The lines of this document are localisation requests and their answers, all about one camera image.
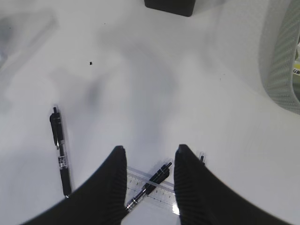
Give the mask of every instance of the pen clip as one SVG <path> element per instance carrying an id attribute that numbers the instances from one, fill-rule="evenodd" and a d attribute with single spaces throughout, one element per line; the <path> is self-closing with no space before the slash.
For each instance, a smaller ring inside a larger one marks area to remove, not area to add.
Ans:
<path id="1" fill-rule="evenodd" d="M 56 107 L 53 108 L 54 113 L 50 116 L 50 124 L 53 133 L 54 144 L 58 147 L 60 141 L 64 139 L 61 125 L 60 112 Z"/>

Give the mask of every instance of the pen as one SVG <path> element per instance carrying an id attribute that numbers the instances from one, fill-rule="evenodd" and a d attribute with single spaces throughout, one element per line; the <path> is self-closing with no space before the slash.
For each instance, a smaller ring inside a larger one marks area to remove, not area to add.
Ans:
<path id="1" fill-rule="evenodd" d="M 61 116 L 60 116 L 60 112 L 56 107 L 54 107 L 53 110 L 54 113 L 52 113 L 50 116 L 50 124 L 53 132 L 54 144 L 59 153 L 58 163 L 60 166 L 60 177 L 62 182 L 63 193 L 65 198 L 69 198 L 72 189 L 71 189 L 68 159 L 67 159 L 66 151 L 64 149 L 65 140 L 64 140 L 63 130 L 62 130 Z"/>
<path id="2" fill-rule="evenodd" d="M 160 184 L 161 182 L 163 182 L 170 175 L 169 167 L 171 165 L 172 165 L 172 163 L 163 165 L 157 171 L 157 173 L 150 178 L 149 181 L 151 181 L 153 183 L 156 183 L 156 184 Z M 131 199 L 127 203 L 127 205 L 126 205 L 126 215 L 128 213 L 130 213 L 138 205 L 138 203 L 140 203 L 143 200 L 143 198 L 146 195 L 149 195 L 152 191 L 154 191 L 155 188 L 156 188 L 156 186 L 154 186 L 154 185 L 151 185 L 149 183 L 145 184 L 142 187 L 142 190 L 140 191 L 140 193 L 138 193 L 136 197 L 134 197 L 133 199 Z"/>

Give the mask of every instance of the pen grip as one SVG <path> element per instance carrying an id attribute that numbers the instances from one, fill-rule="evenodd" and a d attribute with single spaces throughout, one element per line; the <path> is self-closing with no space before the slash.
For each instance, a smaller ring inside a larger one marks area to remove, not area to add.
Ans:
<path id="1" fill-rule="evenodd" d="M 69 169 L 68 168 L 61 169 L 60 177 L 61 177 L 62 189 L 64 192 L 64 196 L 67 196 L 67 195 L 69 196 L 72 192 Z"/>

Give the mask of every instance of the black object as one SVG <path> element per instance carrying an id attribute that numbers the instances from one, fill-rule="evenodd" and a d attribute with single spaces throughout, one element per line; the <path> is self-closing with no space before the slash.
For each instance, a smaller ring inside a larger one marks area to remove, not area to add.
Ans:
<path id="1" fill-rule="evenodd" d="M 125 150 L 117 146 L 72 195 L 25 225 L 120 225 L 126 211 Z"/>
<path id="2" fill-rule="evenodd" d="M 53 133 L 54 144 L 59 151 L 58 163 L 60 166 L 60 178 L 62 182 L 62 188 L 65 198 L 69 198 L 72 193 L 68 159 L 64 150 L 64 134 L 61 124 L 60 112 L 57 108 L 53 108 L 54 113 L 50 116 L 50 124 Z"/>
<path id="3" fill-rule="evenodd" d="M 176 152 L 174 191 L 182 225 L 287 225 L 233 192 L 186 145 Z"/>
<path id="4" fill-rule="evenodd" d="M 169 13 L 191 16 L 195 0 L 145 0 L 145 6 Z"/>
<path id="5" fill-rule="evenodd" d="M 156 184 L 160 184 L 161 182 L 163 182 L 165 179 L 168 178 L 168 176 L 170 175 L 170 169 L 169 167 L 172 165 L 172 163 L 169 164 L 165 164 L 163 165 L 156 174 L 154 174 L 149 181 L 156 183 Z M 152 191 L 154 191 L 154 189 L 156 188 L 156 186 L 146 183 L 143 187 L 142 190 L 140 191 L 140 193 L 138 193 L 136 195 L 136 197 L 134 197 L 133 199 L 131 199 L 127 205 L 126 205 L 126 213 L 128 214 L 129 212 L 131 212 L 137 205 L 138 203 L 141 202 L 141 200 L 146 196 L 146 195 L 150 195 Z"/>

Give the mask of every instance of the transparent ruler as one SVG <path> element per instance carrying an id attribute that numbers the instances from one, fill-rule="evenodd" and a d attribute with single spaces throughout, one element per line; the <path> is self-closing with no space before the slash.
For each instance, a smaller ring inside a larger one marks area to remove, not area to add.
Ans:
<path id="1" fill-rule="evenodd" d="M 146 183 L 156 186 L 156 189 L 143 201 L 154 204 L 157 207 L 168 210 L 169 212 L 179 215 L 177 207 L 174 185 L 169 182 L 162 182 L 160 185 L 149 182 L 151 176 L 147 176 L 133 168 L 127 168 L 127 193 L 125 203 L 135 197 Z"/>

